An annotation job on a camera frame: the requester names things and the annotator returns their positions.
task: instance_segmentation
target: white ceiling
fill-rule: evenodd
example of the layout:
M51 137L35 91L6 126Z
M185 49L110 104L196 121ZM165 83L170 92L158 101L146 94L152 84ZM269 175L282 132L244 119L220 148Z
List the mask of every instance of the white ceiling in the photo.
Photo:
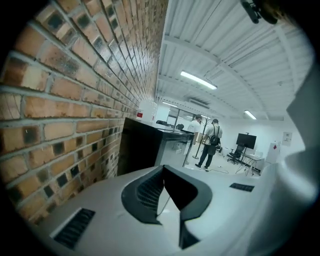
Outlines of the white ceiling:
M209 117L283 120L314 53L288 24L253 24L239 0L170 0L156 98ZM180 75L206 78L211 90ZM188 102L208 104L209 109Z

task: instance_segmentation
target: black monitor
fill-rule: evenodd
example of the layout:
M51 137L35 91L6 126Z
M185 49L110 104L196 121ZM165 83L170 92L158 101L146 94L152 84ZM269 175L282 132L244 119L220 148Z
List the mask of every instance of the black monitor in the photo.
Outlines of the black monitor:
M249 149L254 149L256 144L257 136L248 135L239 133L238 139L236 140L236 144L239 145L240 143L244 144L245 147Z

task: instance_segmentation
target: ceiling light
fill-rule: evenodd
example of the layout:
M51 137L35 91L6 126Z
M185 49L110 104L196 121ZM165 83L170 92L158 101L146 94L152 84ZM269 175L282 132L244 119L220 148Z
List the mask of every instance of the ceiling light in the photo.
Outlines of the ceiling light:
M189 73L186 73L186 72L182 71L180 75L183 76L183 77L189 78L189 79L191 79L193 81L196 81L196 82L198 82L198 83L200 83L200 84L202 84L202 85L204 85L206 87L209 87L212 90L217 89L217 87L215 85L213 85L211 83L208 83L207 81L202 80L199 77L194 76L193 74L189 74Z
M201 115L202 117L204 117L204 118L208 118L208 119L211 119L210 117L207 117L207 116L205 116L205 115Z
M170 106L172 106L172 107L175 107L175 108L177 108L177 106L175 106L175 105L172 105L172 104L169 104L169 103L166 103L166 102L162 102L163 104L167 104L167 105L170 105Z
M256 117L253 114L251 114L248 110L244 111L244 113L246 113L252 119L257 120Z

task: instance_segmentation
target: white desk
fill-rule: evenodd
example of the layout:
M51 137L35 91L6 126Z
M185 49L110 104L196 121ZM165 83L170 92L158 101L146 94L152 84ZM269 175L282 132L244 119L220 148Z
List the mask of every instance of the white desk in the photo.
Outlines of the white desk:
M250 171L250 169L251 169L252 176L253 176L254 175L254 170L252 169L252 166L255 165L257 163L257 161L261 161L262 158L257 157L257 156L255 156L253 154L244 154L244 153L242 153L242 155L245 157L244 164L241 164L239 166L238 170L236 170L235 173L239 172L240 170L242 170L244 168L245 176L247 176L249 171Z

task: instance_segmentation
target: wall sign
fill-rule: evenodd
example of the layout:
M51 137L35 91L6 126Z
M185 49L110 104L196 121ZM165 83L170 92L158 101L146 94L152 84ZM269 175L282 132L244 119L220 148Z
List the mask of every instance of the wall sign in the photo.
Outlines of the wall sign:
M291 140L292 140L292 132L283 132L283 138L282 138L282 145L290 147L291 146Z

